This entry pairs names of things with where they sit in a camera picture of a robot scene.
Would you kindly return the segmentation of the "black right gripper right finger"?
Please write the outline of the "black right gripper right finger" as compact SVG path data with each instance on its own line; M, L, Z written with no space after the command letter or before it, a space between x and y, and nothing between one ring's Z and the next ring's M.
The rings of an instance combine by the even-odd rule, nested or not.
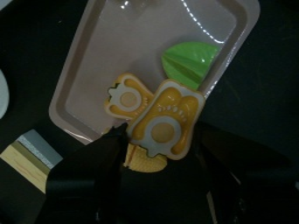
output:
M241 181L203 143L203 134L209 129L205 123L195 125L191 146L203 169L213 224L246 224L249 208L242 198Z

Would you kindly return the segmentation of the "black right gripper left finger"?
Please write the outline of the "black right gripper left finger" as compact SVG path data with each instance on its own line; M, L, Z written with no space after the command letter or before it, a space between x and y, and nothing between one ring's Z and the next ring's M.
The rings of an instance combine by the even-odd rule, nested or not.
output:
M127 125L69 155L51 169L35 224L117 224Z

